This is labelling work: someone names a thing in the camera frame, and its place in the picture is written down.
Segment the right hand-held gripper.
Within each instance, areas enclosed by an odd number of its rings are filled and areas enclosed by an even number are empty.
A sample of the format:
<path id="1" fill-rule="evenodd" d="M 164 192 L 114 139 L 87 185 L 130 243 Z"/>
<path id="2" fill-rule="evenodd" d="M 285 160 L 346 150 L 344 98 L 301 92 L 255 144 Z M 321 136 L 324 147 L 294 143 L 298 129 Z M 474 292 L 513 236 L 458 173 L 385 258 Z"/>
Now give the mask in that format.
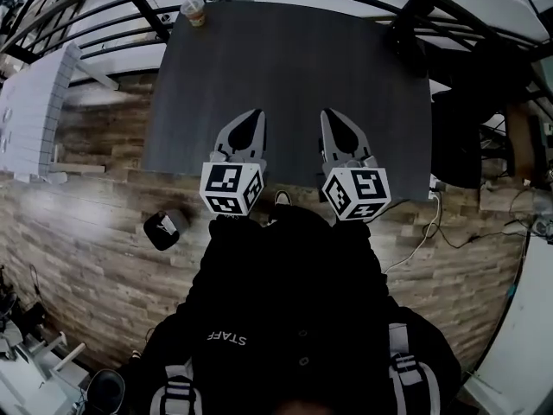
<path id="1" fill-rule="evenodd" d="M 385 168 L 376 166 L 366 134 L 345 114 L 321 111 L 327 176 L 321 189 L 340 221 L 374 218 L 391 202 Z"/>

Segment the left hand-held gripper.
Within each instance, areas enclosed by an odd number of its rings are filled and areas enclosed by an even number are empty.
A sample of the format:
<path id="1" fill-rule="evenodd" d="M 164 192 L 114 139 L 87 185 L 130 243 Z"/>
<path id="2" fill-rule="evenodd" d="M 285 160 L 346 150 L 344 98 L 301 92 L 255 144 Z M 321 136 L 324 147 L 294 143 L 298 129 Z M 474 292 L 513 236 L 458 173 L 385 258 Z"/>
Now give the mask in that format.
<path id="1" fill-rule="evenodd" d="M 264 189 L 265 136 L 261 109 L 243 112 L 219 132 L 200 178 L 200 197 L 212 214 L 250 213 Z"/>

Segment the black waste bin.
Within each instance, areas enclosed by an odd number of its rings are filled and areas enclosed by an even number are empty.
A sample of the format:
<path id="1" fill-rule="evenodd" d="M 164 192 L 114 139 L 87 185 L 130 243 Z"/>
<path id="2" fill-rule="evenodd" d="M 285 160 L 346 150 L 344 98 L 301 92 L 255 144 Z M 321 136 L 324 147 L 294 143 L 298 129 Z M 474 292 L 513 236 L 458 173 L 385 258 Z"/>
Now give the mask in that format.
<path id="1" fill-rule="evenodd" d="M 165 214 L 168 214 L 171 220 L 175 223 L 175 226 L 178 229 L 177 233 L 168 235 L 156 227 L 156 225 L 160 222 L 161 217 Z M 188 219 L 179 209 L 159 211 L 150 216 L 143 224 L 143 230 L 146 236 L 158 251 L 165 251 L 176 244 L 180 237 L 186 232 L 188 227 Z"/>

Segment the person's right forearm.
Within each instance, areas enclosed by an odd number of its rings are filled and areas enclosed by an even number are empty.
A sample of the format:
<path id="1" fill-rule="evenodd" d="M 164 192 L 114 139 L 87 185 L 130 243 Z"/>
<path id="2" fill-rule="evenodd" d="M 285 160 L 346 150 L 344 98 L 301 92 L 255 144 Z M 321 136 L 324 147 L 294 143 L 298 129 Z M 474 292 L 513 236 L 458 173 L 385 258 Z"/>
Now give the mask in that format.
<path id="1" fill-rule="evenodd" d="M 356 284 L 371 287 L 386 286 L 386 275 L 372 249 L 369 226 L 362 220 L 337 220 L 333 226 L 339 250 L 339 260 L 345 264 L 347 275 Z"/>

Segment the person's left forearm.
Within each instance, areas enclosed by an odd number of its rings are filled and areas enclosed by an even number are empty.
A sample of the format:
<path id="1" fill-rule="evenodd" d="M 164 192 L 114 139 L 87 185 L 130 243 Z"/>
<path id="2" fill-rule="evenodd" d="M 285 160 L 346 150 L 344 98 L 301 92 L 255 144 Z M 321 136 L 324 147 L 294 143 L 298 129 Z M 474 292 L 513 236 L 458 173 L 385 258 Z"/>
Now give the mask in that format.
<path id="1" fill-rule="evenodd" d="M 202 261 L 219 270 L 251 270 L 262 245 L 262 226 L 247 217 L 219 215 L 209 223 L 210 242 Z"/>

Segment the plastic drink cup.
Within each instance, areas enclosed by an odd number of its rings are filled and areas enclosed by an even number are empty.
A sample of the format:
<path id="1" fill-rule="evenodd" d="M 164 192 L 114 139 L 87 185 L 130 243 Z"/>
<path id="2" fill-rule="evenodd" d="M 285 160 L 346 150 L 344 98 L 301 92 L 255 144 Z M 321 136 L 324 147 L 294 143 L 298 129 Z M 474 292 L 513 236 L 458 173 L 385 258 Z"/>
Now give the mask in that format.
<path id="1" fill-rule="evenodd" d="M 180 7 L 184 15 L 193 27 L 201 27 L 206 20 L 204 0 L 186 0 Z"/>

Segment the person's black clothed body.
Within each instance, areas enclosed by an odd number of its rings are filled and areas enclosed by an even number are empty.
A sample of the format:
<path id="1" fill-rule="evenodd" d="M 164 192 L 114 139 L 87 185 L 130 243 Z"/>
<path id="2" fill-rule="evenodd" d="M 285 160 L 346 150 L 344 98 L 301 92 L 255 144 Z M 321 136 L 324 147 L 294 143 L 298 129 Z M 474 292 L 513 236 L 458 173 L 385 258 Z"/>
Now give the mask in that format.
<path id="1" fill-rule="evenodd" d="M 461 383 L 451 347 L 387 279 L 347 275 L 334 224 L 277 205 L 251 270 L 201 260 L 186 300 L 121 370 L 130 411 L 443 415 Z"/>

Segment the brown wooden board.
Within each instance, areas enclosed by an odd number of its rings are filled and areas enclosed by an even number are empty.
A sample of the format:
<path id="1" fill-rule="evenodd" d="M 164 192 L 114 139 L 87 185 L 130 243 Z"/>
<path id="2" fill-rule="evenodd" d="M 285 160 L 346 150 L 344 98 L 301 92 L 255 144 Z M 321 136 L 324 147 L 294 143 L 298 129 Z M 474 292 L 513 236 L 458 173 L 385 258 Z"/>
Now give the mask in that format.
<path id="1" fill-rule="evenodd" d="M 512 103 L 506 107 L 506 135 L 512 152 L 512 169 L 516 177 L 535 181 L 537 158 L 533 138 L 535 116 L 526 104 Z"/>

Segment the white tiled table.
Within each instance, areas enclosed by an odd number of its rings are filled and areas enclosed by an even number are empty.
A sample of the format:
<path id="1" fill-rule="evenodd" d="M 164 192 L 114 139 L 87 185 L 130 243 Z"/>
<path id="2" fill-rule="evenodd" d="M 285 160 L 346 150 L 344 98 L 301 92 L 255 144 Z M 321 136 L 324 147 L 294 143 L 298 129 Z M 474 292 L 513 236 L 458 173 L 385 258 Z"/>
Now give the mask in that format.
<path id="1" fill-rule="evenodd" d="M 73 42 L 8 78 L 0 90 L 0 171 L 22 182 L 51 182 L 67 173 L 56 170 L 55 133 L 73 74 L 79 70 L 107 88 L 119 84 L 81 60 Z"/>

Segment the black office chair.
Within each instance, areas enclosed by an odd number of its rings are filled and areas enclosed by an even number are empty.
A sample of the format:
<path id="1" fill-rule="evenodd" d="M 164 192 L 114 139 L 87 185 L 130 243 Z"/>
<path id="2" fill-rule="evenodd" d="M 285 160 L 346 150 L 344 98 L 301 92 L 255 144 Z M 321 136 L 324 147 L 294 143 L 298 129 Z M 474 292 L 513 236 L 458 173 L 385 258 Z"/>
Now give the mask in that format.
<path id="1" fill-rule="evenodd" d="M 97 415 L 117 415 L 125 394 L 125 382 L 122 376 L 111 369 L 98 371 L 86 389 L 85 409 L 91 409 Z"/>

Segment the white desk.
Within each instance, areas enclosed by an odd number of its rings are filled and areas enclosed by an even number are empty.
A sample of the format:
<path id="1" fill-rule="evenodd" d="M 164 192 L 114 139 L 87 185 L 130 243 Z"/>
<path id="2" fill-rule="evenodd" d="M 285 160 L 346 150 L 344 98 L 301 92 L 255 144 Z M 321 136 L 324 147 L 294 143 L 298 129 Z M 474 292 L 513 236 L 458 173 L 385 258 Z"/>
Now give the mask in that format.
<path id="1" fill-rule="evenodd" d="M 0 322 L 0 408 L 8 415 L 79 415 L 90 378 L 77 364 L 85 350 L 84 342 L 70 349 L 62 332 L 40 342 L 11 320 Z"/>

